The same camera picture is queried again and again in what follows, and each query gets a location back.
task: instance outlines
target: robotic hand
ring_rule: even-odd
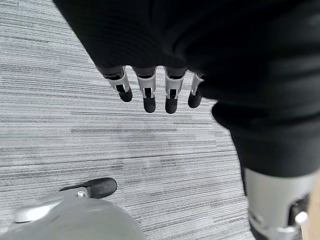
[[[189,104],[196,107],[200,96],[218,100],[212,114],[235,144],[253,235],[294,237],[308,217],[320,166],[319,1],[54,3],[126,102],[132,93],[125,65],[134,67],[150,113],[155,66],[166,66],[168,113],[177,107],[184,75],[169,69],[197,73]]]

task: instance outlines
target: gray carpet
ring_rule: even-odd
[[[149,240],[252,240],[239,164],[212,101],[188,107],[188,72],[177,112],[122,102],[50,0],[0,0],[0,233],[22,201],[93,178],[113,177],[108,197]]]

